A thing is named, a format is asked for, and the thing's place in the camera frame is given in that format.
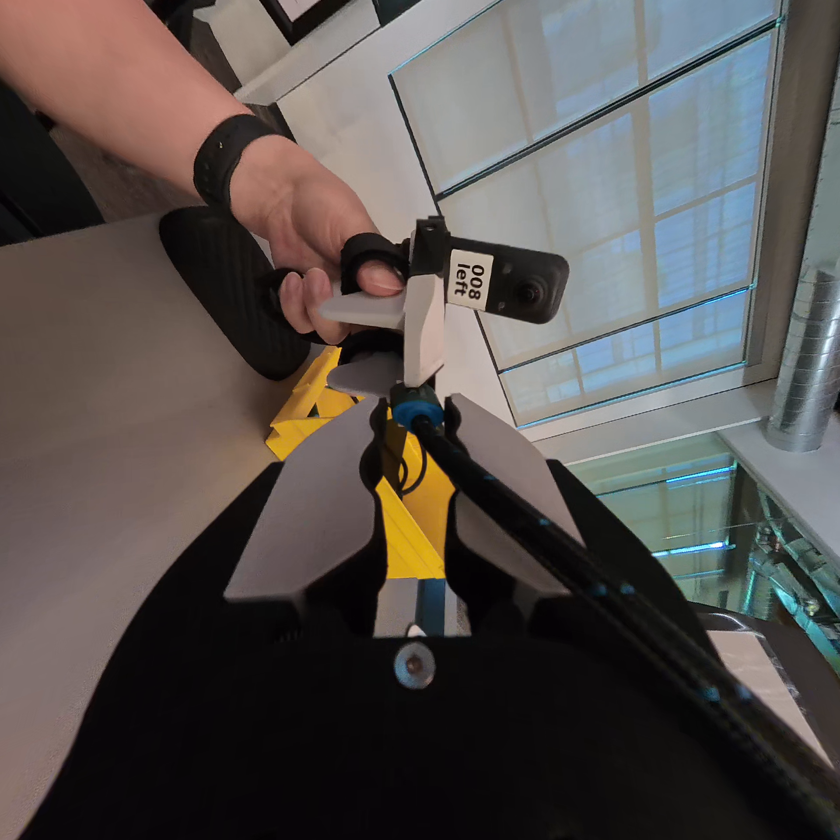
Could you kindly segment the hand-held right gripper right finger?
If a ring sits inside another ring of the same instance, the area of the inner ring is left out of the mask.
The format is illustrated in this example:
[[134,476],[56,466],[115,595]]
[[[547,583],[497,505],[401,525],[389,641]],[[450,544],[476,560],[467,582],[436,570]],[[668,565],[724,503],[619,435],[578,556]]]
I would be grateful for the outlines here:
[[[467,454],[585,547],[548,461],[535,445],[465,395],[453,393],[451,399],[459,418],[455,434]],[[561,583],[461,490],[457,491],[455,510],[455,530],[468,550],[534,595],[567,595]]]

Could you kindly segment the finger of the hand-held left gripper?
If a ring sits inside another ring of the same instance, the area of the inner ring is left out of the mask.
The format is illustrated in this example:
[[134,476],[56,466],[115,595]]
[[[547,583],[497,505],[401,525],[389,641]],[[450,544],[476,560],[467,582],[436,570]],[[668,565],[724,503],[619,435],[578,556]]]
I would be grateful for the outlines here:
[[338,365],[327,376],[337,392],[387,397],[403,379],[403,335],[396,331],[359,331],[341,342]]
[[402,334],[402,381],[407,389],[426,385],[445,363],[445,282],[438,275],[411,277],[397,295],[365,291],[337,295],[320,307],[324,319],[361,331]]

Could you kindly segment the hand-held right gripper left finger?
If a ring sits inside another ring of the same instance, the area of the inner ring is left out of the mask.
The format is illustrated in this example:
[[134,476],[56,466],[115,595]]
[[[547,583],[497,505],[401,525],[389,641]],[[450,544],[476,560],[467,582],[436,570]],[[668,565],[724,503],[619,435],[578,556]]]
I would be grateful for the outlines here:
[[377,603],[386,543],[379,480],[363,477],[362,460],[372,448],[379,465],[371,419],[381,407],[363,399],[286,458],[227,583],[226,601],[300,605],[312,585],[337,582],[346,572],[360,595]]

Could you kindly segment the black hdmi cable teal plug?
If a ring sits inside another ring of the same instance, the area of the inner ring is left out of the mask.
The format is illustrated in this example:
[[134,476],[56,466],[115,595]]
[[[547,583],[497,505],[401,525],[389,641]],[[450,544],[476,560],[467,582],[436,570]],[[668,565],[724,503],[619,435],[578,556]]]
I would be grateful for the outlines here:
[[814,837],[838,838],[838,782],[824,762],[724,665],[657,613],[632,585],[596,569],[594,555],[446,437],[434,390],[398,382],[389,403],[455,488],[567,587],[584,611],[632,651],[646,676],[691,712],[759,779],[784,814]]

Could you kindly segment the person's left forearm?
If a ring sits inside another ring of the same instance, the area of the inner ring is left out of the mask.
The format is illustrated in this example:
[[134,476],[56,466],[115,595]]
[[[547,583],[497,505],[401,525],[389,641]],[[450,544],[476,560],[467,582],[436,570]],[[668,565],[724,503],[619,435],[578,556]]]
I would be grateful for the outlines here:
[[60,125],[194,197],[203,142],[246,111],[141,1],[2,1],[1,69]]

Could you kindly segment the person's left hand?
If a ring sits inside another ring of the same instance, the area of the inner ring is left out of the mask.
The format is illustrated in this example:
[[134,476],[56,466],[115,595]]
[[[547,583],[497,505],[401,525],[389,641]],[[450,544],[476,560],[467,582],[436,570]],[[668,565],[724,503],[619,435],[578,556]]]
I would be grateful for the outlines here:
[[290,326],[315,332],[327,344],[344,340],[353,328],[325,319],[320,307],[340,280],[345,242],[378,233],[360,198],[310,153],[278,135],[245,148],[229,194],[237,220],[268,242],[276,268],[290,270],[278,292]]

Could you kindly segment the yellow plastic board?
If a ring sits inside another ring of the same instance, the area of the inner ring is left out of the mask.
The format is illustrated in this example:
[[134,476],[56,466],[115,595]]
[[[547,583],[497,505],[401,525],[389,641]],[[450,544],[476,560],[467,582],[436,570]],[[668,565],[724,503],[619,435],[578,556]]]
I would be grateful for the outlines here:
[[[266,445],[280,460],[360,398],[327,384],[339,349],[327,348],[312,361],[270,424]],[[388,423],[388,446],[397,457],[397,477],[382,479],[376,491],[383,505],[389,579],[443,579],[448,504],[454,486],[430,461],[413,434]]]

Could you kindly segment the large glass window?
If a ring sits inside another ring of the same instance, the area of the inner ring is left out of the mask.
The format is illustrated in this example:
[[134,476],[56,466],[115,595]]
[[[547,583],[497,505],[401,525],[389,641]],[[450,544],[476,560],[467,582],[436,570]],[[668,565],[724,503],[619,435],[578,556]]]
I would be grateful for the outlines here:
[[457,235],[551,251],[478,321],[528,427],[748,363],[782,2],[495,2],[391,74]]

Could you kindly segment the black wristband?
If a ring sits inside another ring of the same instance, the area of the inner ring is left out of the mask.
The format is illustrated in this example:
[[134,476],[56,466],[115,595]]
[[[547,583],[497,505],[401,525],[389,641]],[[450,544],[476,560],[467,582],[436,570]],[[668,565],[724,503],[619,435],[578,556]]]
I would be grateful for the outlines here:
[[252,113],[228,117],[207,135],[193,163],[193,185],[205,204],[233,212],[230,183],[235,170],[245,150],[268,136],[286,137]]

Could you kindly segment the silver spiral duct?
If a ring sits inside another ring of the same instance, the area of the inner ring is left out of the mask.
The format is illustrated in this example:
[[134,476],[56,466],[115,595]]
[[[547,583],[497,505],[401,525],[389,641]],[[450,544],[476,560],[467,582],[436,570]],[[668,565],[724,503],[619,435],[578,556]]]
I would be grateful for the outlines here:
[[768,442],[796,454],[823,443],[839,393],[839,268],[818,266],[800,279],[784,344]]

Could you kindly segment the black picture frame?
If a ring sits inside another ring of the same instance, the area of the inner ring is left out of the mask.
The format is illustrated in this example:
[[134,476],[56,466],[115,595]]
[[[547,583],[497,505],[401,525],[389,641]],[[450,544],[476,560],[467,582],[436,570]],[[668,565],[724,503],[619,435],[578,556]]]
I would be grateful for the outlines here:
[[351,47],[382,26],[373,1],[260,1],[290,46],[305,39]]

